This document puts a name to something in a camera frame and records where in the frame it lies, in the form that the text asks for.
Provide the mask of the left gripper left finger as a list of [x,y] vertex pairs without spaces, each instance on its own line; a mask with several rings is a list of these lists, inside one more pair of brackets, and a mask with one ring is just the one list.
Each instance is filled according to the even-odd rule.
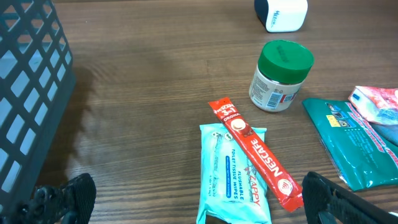
[[3,224],[88,224],[96,200],[96,186],[88,173],[54,187],[43,185],[26,203],[17,204],[11,211],[1,213]]

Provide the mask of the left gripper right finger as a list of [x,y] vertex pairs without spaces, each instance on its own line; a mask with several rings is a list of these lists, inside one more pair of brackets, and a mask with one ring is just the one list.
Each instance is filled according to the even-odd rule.
[[395,224],[397,216],[369,203],[316,172],[302,182],[308,224]]

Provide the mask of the red snack stick packet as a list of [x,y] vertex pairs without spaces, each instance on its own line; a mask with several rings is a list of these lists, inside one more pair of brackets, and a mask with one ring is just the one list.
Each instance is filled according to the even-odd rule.
[[214,114],[228,129],[284,209],[293,212],[303,206],[302,187],[286,171],[265,142],[253,131],[226,97],[209,102]]

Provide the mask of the green 3M gloves package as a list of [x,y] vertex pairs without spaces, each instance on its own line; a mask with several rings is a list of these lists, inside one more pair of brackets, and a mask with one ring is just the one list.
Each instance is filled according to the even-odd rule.
[[397,146],[378,134],[350,102],[308,98],[302,104],[351,190],[397,185]]

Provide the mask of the white teal wipes pack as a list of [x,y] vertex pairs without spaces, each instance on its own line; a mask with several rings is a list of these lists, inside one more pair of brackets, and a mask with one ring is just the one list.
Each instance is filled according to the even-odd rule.
[[271,224],[267,184],[221,123],[202,124],[201,187],[197,223]]

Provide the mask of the red Kleenex tissue pack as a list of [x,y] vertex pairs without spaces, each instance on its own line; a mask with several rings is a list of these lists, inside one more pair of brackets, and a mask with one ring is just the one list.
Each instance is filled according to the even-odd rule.
[[368,122],[397,125],[397,89],[355,86],[349,101]]

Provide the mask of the green lid jar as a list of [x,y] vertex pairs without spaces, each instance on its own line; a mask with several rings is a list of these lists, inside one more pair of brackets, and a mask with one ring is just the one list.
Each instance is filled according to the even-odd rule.
[[286,110],[297,96],[314,56],[306,47],[289,40],[264,45],[249,87],[251,101],[269,112]]

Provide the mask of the white barcode scanner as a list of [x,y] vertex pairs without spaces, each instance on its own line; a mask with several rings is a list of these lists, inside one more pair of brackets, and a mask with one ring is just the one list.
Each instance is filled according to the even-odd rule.
[[254,0],[257,17],[270,33],[299,30],[308,11],[307,0]]

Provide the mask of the grey plastic mesh basket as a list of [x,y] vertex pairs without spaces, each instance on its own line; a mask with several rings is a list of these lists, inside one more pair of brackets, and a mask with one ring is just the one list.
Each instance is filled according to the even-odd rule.
[[1,0],[1,213],[28,201],[75,87],[51,0]]

